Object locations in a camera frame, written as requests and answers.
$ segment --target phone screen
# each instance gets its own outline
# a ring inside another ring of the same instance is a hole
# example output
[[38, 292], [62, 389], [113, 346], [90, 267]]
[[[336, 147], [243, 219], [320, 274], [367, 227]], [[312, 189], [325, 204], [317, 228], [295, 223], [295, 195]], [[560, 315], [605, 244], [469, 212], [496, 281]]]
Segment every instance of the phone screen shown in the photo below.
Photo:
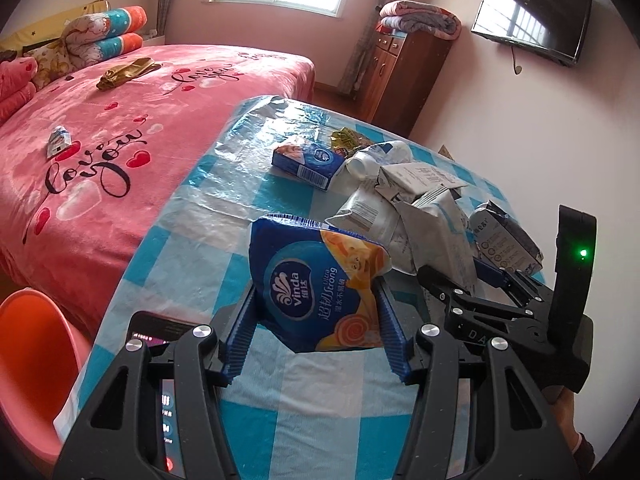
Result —
[[[142, 339], [146, 345], [163, 345], [168, 341], [134, 332], [132, 337]], [[164, 436], [164, 454], [166, 455], [166, 470], [172, 475], [184, 478], [184, 465], [180, 452], [180, 439], [177, 432], [177, 413], [175, 413], [175, 387], [172, 379], [162, 380], [162, 433]]]

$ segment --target snack bag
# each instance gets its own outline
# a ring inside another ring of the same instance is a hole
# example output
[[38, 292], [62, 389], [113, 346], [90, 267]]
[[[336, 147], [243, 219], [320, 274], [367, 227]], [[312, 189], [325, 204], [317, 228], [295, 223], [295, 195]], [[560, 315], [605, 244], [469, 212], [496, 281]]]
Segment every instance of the snack bag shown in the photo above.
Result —
[[331, 134], [331, 149], [344, 158], [350, 158], [359, 150], [372, 145], [373, 142], [367, 139], [367, 137], [351, 128], [344, 127]]
[[327, 224], [267, 215], [251, 226], [260, 323], [294, 352], [382, 346], [371, 280], [391, 269], [378, 244]]

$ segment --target orange chair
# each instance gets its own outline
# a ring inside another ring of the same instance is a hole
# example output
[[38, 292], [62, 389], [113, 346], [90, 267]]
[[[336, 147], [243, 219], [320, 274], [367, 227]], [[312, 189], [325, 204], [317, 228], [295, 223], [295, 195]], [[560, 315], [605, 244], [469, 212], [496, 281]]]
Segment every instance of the orange chair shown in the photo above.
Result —
[[30, 460], [48, 476], [62, 448], [53, 420], [90, 350], [41, 292], [19, 290], [0, 305], [0, 410]]

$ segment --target tissue package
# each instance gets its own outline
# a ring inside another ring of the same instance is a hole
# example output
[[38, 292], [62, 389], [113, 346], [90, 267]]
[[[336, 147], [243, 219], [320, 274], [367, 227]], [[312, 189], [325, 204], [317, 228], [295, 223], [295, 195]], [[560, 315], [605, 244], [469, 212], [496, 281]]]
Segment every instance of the tissue package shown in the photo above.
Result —
[[390, 269], [379, 245], [327, 224], [267, 215], [251, 226], [260, 323], [294, 352], [381, 346], [371, 280]]
[[305, 137], [294, 135], [273, 150], [271, 164], [326, 191], [344, 157]]

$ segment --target wooden floor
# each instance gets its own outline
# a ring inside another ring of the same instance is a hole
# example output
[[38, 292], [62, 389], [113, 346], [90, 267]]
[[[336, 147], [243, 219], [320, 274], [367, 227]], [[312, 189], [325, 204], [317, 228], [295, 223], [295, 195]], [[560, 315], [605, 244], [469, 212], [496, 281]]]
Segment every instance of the wooden floor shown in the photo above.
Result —
[[332, 112], [338, 112], [349, 117], [356, 116], [356, 105], [352, 99], [323, 88], [316, 87], [314, 89], [312, 103]]

